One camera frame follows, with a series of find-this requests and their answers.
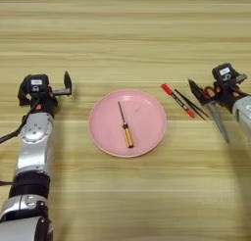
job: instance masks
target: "silver metal part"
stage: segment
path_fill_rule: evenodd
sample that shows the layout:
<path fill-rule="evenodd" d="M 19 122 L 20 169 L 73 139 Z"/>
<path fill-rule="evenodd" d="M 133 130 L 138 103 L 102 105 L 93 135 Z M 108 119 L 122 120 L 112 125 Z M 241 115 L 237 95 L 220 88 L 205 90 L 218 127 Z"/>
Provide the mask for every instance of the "silver metal part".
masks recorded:
<path fill-rule="evenodd" d="M 39 170 L 50 175 L 53 127 L 53 119 L 47 113 L 32 114 L 28 117 L 20 135 L 23 146 L 15 175 L 29 170 Z"/>
<path fill-rule="evenodd" d="M 0 224 L 1 241 L 34 241 L 36 226 L 41 217 L 31 217 Z"/>
<path fill-rule="evenodd" d="M 208 108 L 210 109 L 212 116 L 214 117 L 215 123 L 218 126 L 221 134 L 223 135 L 226 143 L 229 143 L 229 137 L 226 131 L 226 127 L 224 125 L 221 113 L 216 108 L 216 102 L 211 102 L 208 104 Z"/>
<path fill-rule="evenodd" d="M 10 198 L 2 206 L 0 219 L 8 213 L 35 209 L 39 201 L 44 205 L 47 204 L 46 198 L 37 195 L 23 195 Z"/>
<path fill-rule="evenodd" d="M 251 140 L 251 96 L 246 96 L 235 102 L 232 114 Z"/>

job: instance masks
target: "black cable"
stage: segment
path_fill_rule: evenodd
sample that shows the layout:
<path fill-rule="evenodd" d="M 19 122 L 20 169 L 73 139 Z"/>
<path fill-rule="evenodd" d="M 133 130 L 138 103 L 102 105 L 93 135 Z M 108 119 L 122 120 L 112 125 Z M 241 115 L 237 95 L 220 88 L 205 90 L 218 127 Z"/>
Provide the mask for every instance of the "black cable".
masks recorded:
<path fill-rule="evenodd" d="M 12 185 L 12 182 L 0 181 L 0 186 Z"/>
<path fill-rule="evenodd" d="M 40 102 L 40 98 L 38 98 L 35 102 L 35 104 L 32 106 L 32 108 L 28 111 L 28 113 L 25 115 L 25 117 L 23 118 L 22 120 L 22 123 L 20 124 L 20 126 L 13 132 L 7 134 L 7 135 L 4 135 L 0 138 L 0 144 L 5 142 L 5 141 L 8 141 L 10 140 L 11 138 L 13 137 L 16 137 L 19 135 L 19 133 L 21 132 L 22 128 L 25 126 L 26 124 L 26 121 L 27 121 L 27 118 L 28 116 L 30 115 L 30 113 L 33 112 L 33 110 L 36 108 L 36 106 L 38 105 L 38 103 Z"/>

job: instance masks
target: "scissor blade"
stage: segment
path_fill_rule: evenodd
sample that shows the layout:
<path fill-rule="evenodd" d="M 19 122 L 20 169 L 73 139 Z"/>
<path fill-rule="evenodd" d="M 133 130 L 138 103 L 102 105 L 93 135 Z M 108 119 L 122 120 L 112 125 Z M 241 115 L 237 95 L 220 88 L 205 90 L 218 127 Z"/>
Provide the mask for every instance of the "scissor blade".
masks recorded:
<path fill-rule="evenodd" d="M 213 116 L 213 118 L 215 120 L 215 123 L 218 126 L 221 134 L 223 135 L 226 143 L 229 143 L 229 137 L 228 137 L 228 134 L 227 134 L 227 131 L 226 131 L 226 127 L 224 125 L 221 113 L 216 108 L 216 102 L 211 102 L 211 103 L 207 104 L 207 106 L 209 107 L 209 109 L 210 109 L 210 111 L 212 113 L 212 116 Z"/>

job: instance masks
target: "label sticker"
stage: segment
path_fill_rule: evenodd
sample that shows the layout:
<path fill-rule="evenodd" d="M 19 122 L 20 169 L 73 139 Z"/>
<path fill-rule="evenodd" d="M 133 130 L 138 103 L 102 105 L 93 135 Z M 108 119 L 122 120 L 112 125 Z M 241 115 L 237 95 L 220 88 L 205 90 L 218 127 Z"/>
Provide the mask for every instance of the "label sticker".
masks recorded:
<path fill-rule="evenodd" d="M 230 72 L 229 67 L 224 68 L 223 70 L 221 70 L 221 71 L 220 71 L 220 74 L 221 74 L 221 75 L 225 75 L 225 74 L 228 73 L 228 72 Z"/>
<path fill-rule="evenodd" d="M 43 81 L 39 79 L 31 81 L 31 85 L 42 85 L 42 84 L 43 84 Z"/>

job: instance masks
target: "wood grain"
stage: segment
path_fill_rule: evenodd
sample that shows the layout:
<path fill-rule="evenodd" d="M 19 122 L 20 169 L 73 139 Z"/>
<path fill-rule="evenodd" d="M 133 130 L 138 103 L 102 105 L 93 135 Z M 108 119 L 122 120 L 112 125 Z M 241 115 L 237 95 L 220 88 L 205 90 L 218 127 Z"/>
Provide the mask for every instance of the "wood grain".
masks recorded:
<path fill-rule="evenodd" d="M 56 241 L 249 241 L 250 146 L 231 116 L 226 145 L 212 120 L 191 120 L 159 85 L 192 99 L 187 79 L 211 84 L 231 62 L 250 73 L 251 0 L 0 0 L 0 128 L 15 129 L 19 84 L 45 72 L 74 96 L 56 117 L 50 194 Z M 243 89 L 250 90 L 247 80 Z M 151 153 L 131 160 L 99 151 L 88 115 L 108 92 L 141 89 L 167 112 Z M 20 142 L 1 145 L 0 179 L 12 179 Z M 0 188 L 0 202 L 9 187 Z"/>

